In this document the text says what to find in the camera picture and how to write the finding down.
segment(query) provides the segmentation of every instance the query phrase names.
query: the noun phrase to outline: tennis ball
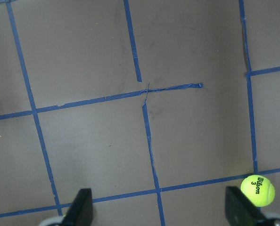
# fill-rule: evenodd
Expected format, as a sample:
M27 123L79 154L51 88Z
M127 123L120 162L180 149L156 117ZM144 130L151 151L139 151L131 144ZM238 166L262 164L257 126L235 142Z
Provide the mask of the tennis ball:
M240 190L257 207L269 205L275 197L275 189L270 180L260 175L244 179Z

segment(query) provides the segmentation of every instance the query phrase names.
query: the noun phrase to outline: wilson logo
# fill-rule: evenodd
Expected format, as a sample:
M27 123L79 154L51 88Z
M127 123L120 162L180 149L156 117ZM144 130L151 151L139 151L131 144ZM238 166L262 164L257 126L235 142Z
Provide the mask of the wilson logo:
M263 178L258 178L256 182L251 182L252 185L256 185L255 194L259 194L259 189L260 189L260 186L263 185L263 181L264 181Z

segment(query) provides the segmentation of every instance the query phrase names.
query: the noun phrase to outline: concrete floor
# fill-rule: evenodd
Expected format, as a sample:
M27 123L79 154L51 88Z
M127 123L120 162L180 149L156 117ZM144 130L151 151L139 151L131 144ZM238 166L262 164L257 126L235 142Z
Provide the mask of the concrete floor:
M280 214L280 0L0 0L0 226L228 225L252 173Z

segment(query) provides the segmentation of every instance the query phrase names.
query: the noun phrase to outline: floor square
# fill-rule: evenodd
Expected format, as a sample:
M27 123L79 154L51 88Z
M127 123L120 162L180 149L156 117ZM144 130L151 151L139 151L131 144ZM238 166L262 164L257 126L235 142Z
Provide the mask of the floor square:
M12 3L37 107L141 90L122 0Z
M280 72L251 77L259 170L280 168Z
M197 186L162 193L167 226L222 225L225 217L225 188L240 186L241 181Z
M0 115L30 110L5 4L0 4Z
M97 202L93 204L91 226L159 226L160 216L155 194Z
M246 80L242 83L148 96L161 187L252 172Z
M252 70L280 66L280 1L244 2Z
M144 96L40 113L62 204L80 188L93 198L154 189Z
M152 88L243 76L238 1L129 2L143 82Z
M32 116L0 121L0 213L55 205Z

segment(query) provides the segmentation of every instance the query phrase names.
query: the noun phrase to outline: floor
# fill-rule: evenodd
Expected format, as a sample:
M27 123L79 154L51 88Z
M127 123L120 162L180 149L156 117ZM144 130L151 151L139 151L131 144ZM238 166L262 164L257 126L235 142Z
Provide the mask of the floor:
M280 214L280 0L0 0L0 226L228 225L252 173Z

